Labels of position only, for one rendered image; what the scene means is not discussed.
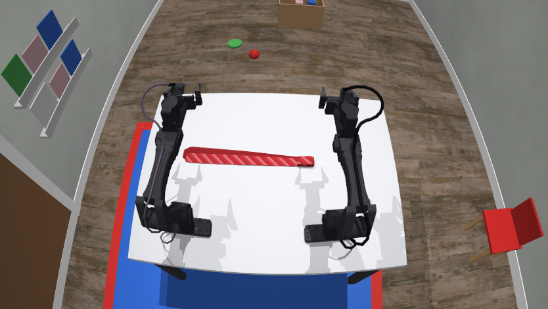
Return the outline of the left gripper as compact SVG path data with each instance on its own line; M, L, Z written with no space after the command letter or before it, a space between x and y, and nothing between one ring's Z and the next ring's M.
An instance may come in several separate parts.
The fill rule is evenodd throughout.
M194 95L193 94L188 95L188 96L182 96L183 87L171 86L170 88L168 88L167 90L164 91L163 96L164 96L164 98L166 98L168 96L171 96L171 95L177 97L178 103L179 103L179 108L185 116L187 110L195 110L196 106L201 106L202 105L202 97L201 97L201 93L200 93L200 82L196 86L196 88L194 90L194 93L195 93L195 99L196 100L194 100Z

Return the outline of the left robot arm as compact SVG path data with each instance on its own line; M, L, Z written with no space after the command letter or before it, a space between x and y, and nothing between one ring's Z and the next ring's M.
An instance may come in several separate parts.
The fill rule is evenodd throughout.
M183 140L183 122L184 114L180 111L177 97L168 96L161 102L162 110L162 135L164 138L164 148L162 148L162 138L160 130L156 133L155 145L156 154L150 179L143 196L136 196L135 205L141 221L145 227L144 211L145 203L149 200L145 219L148 228L157 229L165 232L175 232L177 222L178 233L188 233L194 235L209 236L211 232L211 220L203 218L193 218L193 209L191 204L183 202L171 202L167 206L165 203L166 186L173 162L178 156L179 149ZM155 201L154 201L155 200ZM173 205L173 206L172 206ZM209 224L208 224L209 223Z

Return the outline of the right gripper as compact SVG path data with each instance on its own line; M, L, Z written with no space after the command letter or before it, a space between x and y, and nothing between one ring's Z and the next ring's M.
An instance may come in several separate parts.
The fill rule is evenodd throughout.
M335 122L335 120L339 117L339 112L340 112L342 103L346 101L354 102L358 106L359 96L356 95L354 92L350 93L347 91L341 92L341 99L339 97L327 96L325 93L325 88L323 87L322 93L320 95L318 108L324 109L325 103L326 103L325 114L333 115L334 122Z

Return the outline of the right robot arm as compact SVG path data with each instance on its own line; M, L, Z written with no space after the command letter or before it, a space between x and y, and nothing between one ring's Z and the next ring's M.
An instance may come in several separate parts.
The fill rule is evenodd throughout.
M323 224L306 225L305 240L307 242L366 237L367 224L365 223L364 216L356 216L356 214L363 213L361 206L365 206L366 211L368 211L367 215L371 227L371 234L377 213L377 206L371 204L366 192L359 134L356 140L356 160L354 160L352 156L352 146L358 122L358 113L359 107L355 103L350 101L342 103L339 117L335 120L337 134L334 135L334 140L332 142L333 152L337 153L338 162L340 162L344 171L348 194L348 206L346 206L345 209L326 210L325 214L322 215ZM357 169L354 161L357 161ZM356 174L357 172L359 177Z

